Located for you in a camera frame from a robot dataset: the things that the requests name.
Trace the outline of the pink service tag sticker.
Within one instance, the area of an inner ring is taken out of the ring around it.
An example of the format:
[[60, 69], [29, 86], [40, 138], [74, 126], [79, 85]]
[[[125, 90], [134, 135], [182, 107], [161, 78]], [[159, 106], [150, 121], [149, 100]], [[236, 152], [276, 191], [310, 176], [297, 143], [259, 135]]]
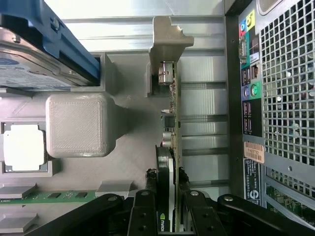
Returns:
[[263, 145], [244, 142], [244, 157], [250, 160], [256, 161], [260, 164], [264, 164], [265, 162], [265, 148]]

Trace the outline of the green RAM stick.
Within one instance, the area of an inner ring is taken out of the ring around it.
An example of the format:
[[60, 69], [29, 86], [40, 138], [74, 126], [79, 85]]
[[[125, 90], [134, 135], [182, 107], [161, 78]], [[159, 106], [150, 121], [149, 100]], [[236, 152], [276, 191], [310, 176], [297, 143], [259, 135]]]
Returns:
[[96, 198], [95, 191], [68, 190], [58, 192], [35, 191], [22, 199], [0, 199], [1, 205], [27, 205], [52, 203], [86, 203]]

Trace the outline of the grey 3D-printed parts rack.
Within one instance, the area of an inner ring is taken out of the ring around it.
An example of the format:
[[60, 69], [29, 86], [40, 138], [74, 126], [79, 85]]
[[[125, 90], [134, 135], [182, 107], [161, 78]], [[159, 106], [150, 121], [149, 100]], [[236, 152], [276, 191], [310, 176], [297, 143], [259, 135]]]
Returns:
[[[157, 170], [166, 89], [151, 78], [150, 61], [142, 78], [138, 58], [118, 73], [104, 52], [92, 55], [100, 62], [98, 87], [0, 88], [0, 199], [68, 190], [126, 199], [145, 189], [146, 172]], [[18, 124], [44, 132], [45, 163], [38, 171], [14, 172], [4, 163], [4, 132]], [[86, 203], [1, 205], [0, 236], [41, 236], [43, 226]]]

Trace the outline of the silver CPU chip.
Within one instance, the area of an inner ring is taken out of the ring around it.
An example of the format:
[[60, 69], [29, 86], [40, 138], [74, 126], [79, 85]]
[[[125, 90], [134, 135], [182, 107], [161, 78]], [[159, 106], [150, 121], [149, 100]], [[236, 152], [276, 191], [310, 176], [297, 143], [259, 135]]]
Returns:
[[3, 135], [3, 154], [14, 172], [40, 170], [45, 163], [44, 132], [37, 124], [12, 125]]

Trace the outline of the grey PC case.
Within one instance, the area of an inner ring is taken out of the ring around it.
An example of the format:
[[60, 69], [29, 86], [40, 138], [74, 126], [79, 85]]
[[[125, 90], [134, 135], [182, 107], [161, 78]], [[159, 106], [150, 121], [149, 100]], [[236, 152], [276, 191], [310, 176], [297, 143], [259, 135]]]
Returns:
[[231, 192], [315, 230], [315, 0], [223, 2]]

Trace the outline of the hard disk in blue caddy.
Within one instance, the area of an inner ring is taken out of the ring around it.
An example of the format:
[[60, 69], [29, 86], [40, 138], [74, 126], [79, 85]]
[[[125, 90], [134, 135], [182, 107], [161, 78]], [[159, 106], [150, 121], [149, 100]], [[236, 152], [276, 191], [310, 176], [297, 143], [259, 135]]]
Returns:
[[100, 62], [44, 0], [0, 0], [0, 88], [100, 85]]

